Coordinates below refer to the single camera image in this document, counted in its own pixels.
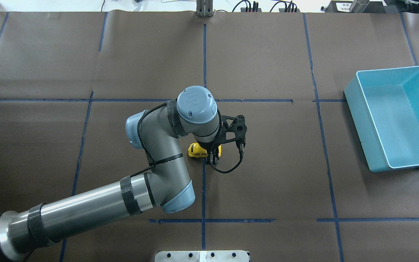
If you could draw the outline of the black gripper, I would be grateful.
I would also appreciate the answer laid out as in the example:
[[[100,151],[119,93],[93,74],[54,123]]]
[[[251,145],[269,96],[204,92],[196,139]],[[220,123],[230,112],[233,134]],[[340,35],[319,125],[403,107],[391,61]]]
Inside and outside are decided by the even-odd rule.
[[[208,164],[209,165],[217,165],[219,163],[219,145],[220,142],[216,141],[215,136],[194,136],[197,143],[201,146],[201,148],[208,151]]]

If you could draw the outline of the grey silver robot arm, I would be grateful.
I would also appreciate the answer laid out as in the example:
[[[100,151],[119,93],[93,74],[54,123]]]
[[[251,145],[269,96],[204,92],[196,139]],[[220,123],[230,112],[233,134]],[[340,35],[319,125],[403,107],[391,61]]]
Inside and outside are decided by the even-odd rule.
[[[154,207],[168,214],[188,208],[196,195],[179,139],[193,135],[211,150],[219,146],[221,131],[216,100],[200,85],[131,115],[125,123],[126,136],[131,146],[143,152],[147,165],[118,181],[25,212],[0,211],[0,262],[22,261],[35,249]]]

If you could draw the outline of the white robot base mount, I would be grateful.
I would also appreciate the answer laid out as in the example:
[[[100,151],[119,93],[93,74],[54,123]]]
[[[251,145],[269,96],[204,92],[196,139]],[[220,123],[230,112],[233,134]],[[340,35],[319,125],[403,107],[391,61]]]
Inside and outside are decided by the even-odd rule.
[[[244,250],[186,250],[160,251],[155,262],[250,262],[249,251]]]

